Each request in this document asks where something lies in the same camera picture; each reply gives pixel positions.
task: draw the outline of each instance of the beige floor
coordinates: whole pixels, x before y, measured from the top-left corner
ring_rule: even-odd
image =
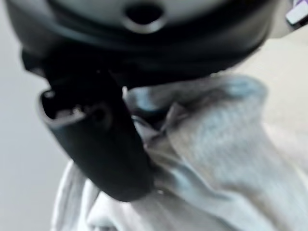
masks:
[[[288,25],[285,15],[292,8],[292,0],[278,0],[279,6],[277,7],[273,29],[270,34],[271,38],[281,38],[289,34],[293,29]]]

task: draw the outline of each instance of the black plastic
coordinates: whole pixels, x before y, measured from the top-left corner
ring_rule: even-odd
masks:
[[[116,86],[108,81],[102,86],[99,79],[92,83],[59,85],[43,93],[40,117],[102,191],[123,202],[140,199],[153,186],[142,141]]]

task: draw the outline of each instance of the white object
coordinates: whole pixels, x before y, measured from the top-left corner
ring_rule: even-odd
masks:
[[[286,15],[286,19],[291,25],[299,23],[304,18],[308,16],[308,3],[302,1],[300,4],[295,6],[289,13]]]

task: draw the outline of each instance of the gray hoodie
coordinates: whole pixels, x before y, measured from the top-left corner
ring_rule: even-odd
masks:
[[[265,98],[247,77],[129,91],[126,103],[156,166],[155,190],[117,202],[70,163],[51,230],[307,231],[307,177],[267,137]],[[147,123],[154,115],[166,116]]]

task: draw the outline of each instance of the white wall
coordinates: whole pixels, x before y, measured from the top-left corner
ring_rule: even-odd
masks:
[[[4,11],[0,0],[0,230],[48,231],[66,157],[36,114],[47,84],[23,71]]]

